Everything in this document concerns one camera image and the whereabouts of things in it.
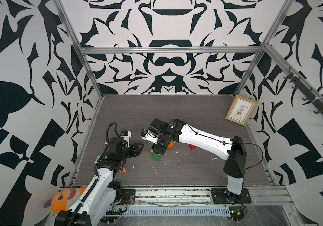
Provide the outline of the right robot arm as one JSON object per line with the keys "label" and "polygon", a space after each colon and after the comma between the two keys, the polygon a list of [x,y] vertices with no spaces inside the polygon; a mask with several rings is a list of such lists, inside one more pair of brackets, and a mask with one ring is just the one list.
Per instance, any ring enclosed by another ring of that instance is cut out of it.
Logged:
{"label": "right robot arm", "polygon": [[224,160],[223,171],[227,175],[227,188],[212,189],[215,204],[249,203],[249,192],[244,188],[247,143],[241,137],[220,137],[191,126],[185,119],[164,122],[155,118],[140,133],[143,140],[151,142],[151,153],[161,157],[172,143],[183,143],[208,151]]}

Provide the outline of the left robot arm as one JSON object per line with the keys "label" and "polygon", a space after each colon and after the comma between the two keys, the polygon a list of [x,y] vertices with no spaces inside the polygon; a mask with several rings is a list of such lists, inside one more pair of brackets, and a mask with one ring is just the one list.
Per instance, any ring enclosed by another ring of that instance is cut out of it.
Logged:
{"label": "left robot arm", "polygon": [[117,131],[117,123],[106,128],[106,147],[94,162],[94,177],[78,200],[55,218],[55,226],[97,226],[108,223],[105,214],[111,204],[122,200],[122,188],[114,181],[128,158],[141,154],[144,144],[130,143],[130,131]]}

